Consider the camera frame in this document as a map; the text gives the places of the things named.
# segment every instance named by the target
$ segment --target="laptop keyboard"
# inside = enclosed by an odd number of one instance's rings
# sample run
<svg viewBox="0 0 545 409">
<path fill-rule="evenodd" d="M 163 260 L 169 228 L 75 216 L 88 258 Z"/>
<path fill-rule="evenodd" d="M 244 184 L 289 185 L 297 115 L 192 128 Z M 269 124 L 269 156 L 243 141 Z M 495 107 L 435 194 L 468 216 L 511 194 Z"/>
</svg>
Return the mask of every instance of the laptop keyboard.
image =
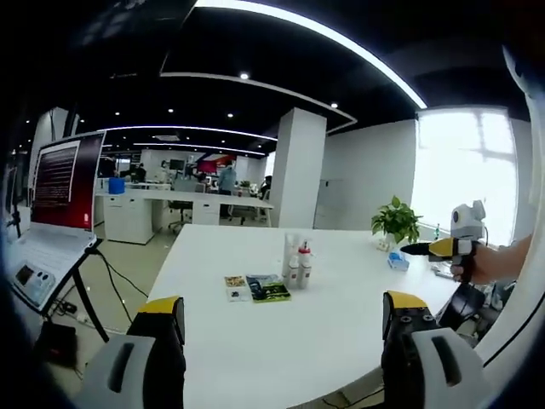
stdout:
<svg viewBox="0 0 545 409">
<path fill-rule="evenodd" d="M 51 271 L 70 268 L 82 255 L 86 243 L 81 239 L 57 234 L 36 234 L 24 244 L 27 260 Z"/>
</svg>

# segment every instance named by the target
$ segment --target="led light strip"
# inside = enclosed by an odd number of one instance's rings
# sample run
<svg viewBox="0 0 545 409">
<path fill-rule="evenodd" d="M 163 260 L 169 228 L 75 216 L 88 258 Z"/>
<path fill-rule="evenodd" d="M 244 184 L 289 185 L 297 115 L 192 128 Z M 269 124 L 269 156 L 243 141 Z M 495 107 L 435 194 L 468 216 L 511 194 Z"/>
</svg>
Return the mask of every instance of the led light strip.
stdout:
<svg viewBox="0 0 545 409">
<path fill-rule="evenodd" d="M 263 136 L 257 134 L 250 134 L 248 132 L 241 132 L 239 130 L 219 130 L 217 128 L 204 128 L 201 126 L 182 126 L 182 125 L 136 125 L 136 126 L 118 126 L 117 128 L 105 128 L 103 130 L 97 130 L 97 132 L 104 132 L 108 130 L 209 130 L 211 132 L 223 132 L 226 134 L 251 136 L 252 138 L 268 139 L 269 141 L 277 141 L 277 138 L 271 136 Z"/>
<path fill-rule="evenodd" d="M 331 105 L 325 104 L 321 101 L 315 100 L 311 98 L 310 96 L 306 96 L 303 94 L 299 94 L 298 92 L 292 91 L 290 89 L 281 88 L 276 85 L 267 84 L 267 83 L 261 83 L 259 81 L 255 81 L 253 79 L 242 79 L 241 77 L 234 77 L 231 75 L 220 75 L 220 74 L 208 74 L 206 72 L 161 72 L 161 77 L 165 78 L 207 78 L 207 79 L 220 79 L 222 81 L 232 81 L 234 83 L 240 83 L 240 84 L 246 84 L 246 85 L 253 85 L 255 87 L 261 87 L 265 89 L 270 89 L 271 91 L 281 92 L 282 94 L 294 96 L 296 98 L 300 98 L 304 101 L 311 102 L 312 104 L 318 105 L 319 107 L 322 107 L 323 109 L 327 109 L 329 111 L 335 112 L 344 118 L 348 119 L 348 122 L 345 124 L 339 125 L 336 128 L 333 128 L 332 130 L 328 130 L 327 133 L 331 134 L 333 132 L 337 132 L 338 130 L 341 130 L 342 128 L 346 128 L 347 126 L 354 125 L 358 122 L 358 120 L 353 117 L 352 115 L 347 114 L 346 112 L 341 111 L 338 108 L 334 108 Z"/>
<path fill-rule="evenodd" d="M 140 147 L 196 147 L 197 149 L 217 149 L 218 151 L 241 152 L 250 153 L 252 155 L 265 156 L 265 153 L 263 152 L 245 151 L 243 149 L 234 149 L 232 147 L 207 147 L 205 145 L 187 145 L 186 143 L 134 143 L 133 145 Z"/>
<path fill-rule="evenodd" d="M 420 109 L 427 108 L 427 105 L 422 100 L 422 98 L 403 79 L 401 79 L 401 77 L 396 74 L 392 70 L 392 68 L 384 64 L 371 52 L 356 44 L 351 39 L 344 37 L 339 32 L 336 32 L 335 30 L 332 30 L 329 27 L 318 23 L 317 21 L 308 19 L 307 17 L 303 17 L 302 15 L 291 13 L 290 11 L 278 9 L 272 6 L 266 6 L 265 4 L 243 2 L 239 0 L 198 0 L 195 4 L 195 7 L 210 7 L 216 9 L 250 11 L 251 13 L 264 14 L 270 17 L 275 17 L 277 19 L 289 21 L 290 23 L 294 23 L 298 26 L 305 27 L 308 30 L 312 30 L 313 32 L 321 34 L 322 36 L 325 36 L 330 40 L 335 41 L 336 43 L 359 55 L 361 58 L 374 66 L 377 70 L 386 75 L 398 87 L 400 87 Z"/>
</svg>

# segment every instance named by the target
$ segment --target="laptop screen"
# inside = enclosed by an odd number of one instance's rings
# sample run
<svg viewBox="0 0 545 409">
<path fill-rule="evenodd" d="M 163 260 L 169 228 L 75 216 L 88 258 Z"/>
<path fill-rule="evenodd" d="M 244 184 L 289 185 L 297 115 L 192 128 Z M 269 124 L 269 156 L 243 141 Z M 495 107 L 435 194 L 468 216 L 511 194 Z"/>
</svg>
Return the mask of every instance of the laptop screen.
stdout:
<svg viewBox="0 0 545 409">
<path fill-rule="evenodd" d="M 32 222 L 93 229 L 95 175 L 104 135 L 77 135 L 40 148 L 32 189 Z"/>
</svg>

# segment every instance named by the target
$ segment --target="human hand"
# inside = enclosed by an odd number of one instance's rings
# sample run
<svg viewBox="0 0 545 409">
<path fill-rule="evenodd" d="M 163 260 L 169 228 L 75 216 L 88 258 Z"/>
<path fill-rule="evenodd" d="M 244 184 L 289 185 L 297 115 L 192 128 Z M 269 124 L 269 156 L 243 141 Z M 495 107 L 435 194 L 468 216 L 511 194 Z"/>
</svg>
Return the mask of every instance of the human hand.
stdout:
<svg viewBox="0 0 545 409">
<path fill-rule="evenodd" d="M 475 256 L 473 256 L 471 282 L 478 285 L 488 284 L 491 281 L 505 278 L 508 274 L 505 271 L 504 258 L 504 252 L 495 251 L 485 245 L 478 245 Z M 453 265 L 450 267 L 450 271 L 456 281 L 462 279 L 463 267 Z"/>
</svg>

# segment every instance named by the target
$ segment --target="green plant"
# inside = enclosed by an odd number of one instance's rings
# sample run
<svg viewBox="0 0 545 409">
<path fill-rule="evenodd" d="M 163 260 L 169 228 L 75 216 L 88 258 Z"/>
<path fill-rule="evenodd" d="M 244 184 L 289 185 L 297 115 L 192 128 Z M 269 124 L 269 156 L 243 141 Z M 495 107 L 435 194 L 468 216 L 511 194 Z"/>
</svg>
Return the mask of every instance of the green plant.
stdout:
<svg viewBox="0 0 545 409">
<path fill-rule="evenodd" d="M 405 237 L 409 243 L 415 243 L 420 237 L 416 223 L 422 216 L 415 216 L 415 212 L 398 197 L 393 196 L 390 204 L 378 208 L 380 213 L 371 219 L 371 230 L 373 234 L 383 231 L 391 233 L 396 243 Z"/>
</svg>

